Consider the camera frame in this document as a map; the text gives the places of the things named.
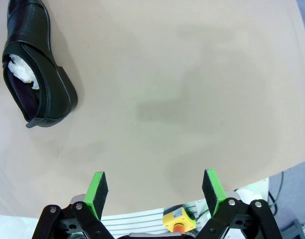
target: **screw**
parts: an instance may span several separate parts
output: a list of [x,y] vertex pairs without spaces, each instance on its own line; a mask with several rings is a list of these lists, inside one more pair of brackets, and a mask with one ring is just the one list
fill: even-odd
[[77,209],[77,210],[81,210],[81,209],[82,209],[82,207],[83,207],[83,205],[82,205],[82,204],[80,204],[80,203],[76,205],[76,209]]
[[230,200],[228,201],[228,204],[229,204],[230,206],[234,206],[234,205],[236,205],[236,202],[235,202],[233,199],[230,199]]
[[56,212],[56,207],[51,207],[51,209],[49,210],[51,213],[55,213]]
[[254,205],[256,205],[256,207],[257,207],[257,208],[262,207],[262,204],[261,204],[260,202],[255,202],[255,204],[254,204]]

